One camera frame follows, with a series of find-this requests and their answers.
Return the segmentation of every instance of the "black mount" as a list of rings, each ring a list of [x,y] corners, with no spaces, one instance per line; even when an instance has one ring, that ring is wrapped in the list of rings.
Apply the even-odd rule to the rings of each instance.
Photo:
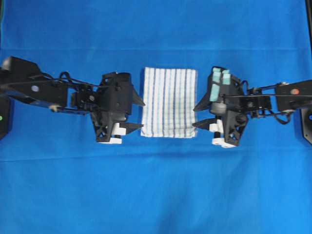
[[[309,35],[310,35],[310,46],[312,51],[312,0],[306,0],[306,9],[308,16],[308,25],[309,25]],[[310,110],[301,110],[301,124],[303,137],[312,144],[312,111]]]
[[[75,92],[67,108],[69,88]],[[100,143],[121,143],[121,136],[141,128],[141,124],[126,121],[133,103],[145,105],[129,73],[105,74],[100,85],[93,85],[73,79],[67,72],[53,78],[42,73],[33,62],[9,57],[0,70],[0,139],[10,131],[14,99],[58,113],[90,113]]]

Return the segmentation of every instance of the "blue cloth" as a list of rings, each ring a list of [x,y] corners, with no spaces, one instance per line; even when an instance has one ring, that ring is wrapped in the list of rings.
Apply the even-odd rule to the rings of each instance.
[[[253,87],[312,77],[304,1],[6,0],[0,58],[99,83],[146,66],[223,66]],[[134,107],[131,122],[140,122]],[[200,112],[198,119],[211,116]],[[0,233],[259,234],[312,232],[312,146],[298,113],[251,120],[241,146],[141,137],[95,143],[89,117],[16,102],[0,142]]]

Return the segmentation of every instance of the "screw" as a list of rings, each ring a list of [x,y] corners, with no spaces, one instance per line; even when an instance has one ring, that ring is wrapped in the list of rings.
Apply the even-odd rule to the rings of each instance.
[[[243,115],[243,114],[240,114],[240,115],[238,115],[238,116],[236,116],[236,121],[239,123],[239,124],[243,124],[243,123],[245,123],[245,122],[247,122],[247,117],[245,116],[245,115]]]
[[[39,87],[36,85],[31,86],[31,90],[34,92],[39,92]]]
[[[251,108],[251,107],[254,106],[254,104],[250,101],[250,102],[247,103],[247,106],[248,106],[249,108]]]

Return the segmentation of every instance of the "bolt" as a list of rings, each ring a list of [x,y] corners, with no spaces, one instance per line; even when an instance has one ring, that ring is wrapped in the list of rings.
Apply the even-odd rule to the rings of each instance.
[[[2,69],[3,70],[10,70],[10,63],[11,63],[11,59],[7,58],[5,61],[3,61]]]
[[[251,107],[254,106],[254,104],[250,101],[250,102],[247,103],[247,106],[248,106],[249,108],[251,108]]]
[[[31,86],[31,90],[34,92],[39,92],[39,87],[36,85]]]
[[[239,124],[243,124],[245,122],[247,122],[247,116],[246,115],[243,115],[243,114],[240,114],[240,115],[237,115],[236,116],[236,121],[239,123]]]

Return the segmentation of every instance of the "folded towel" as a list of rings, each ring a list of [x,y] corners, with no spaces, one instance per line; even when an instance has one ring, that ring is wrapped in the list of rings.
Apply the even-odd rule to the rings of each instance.
[[[145,68],[141,135],[192,138],[196,129],[197,71]]]

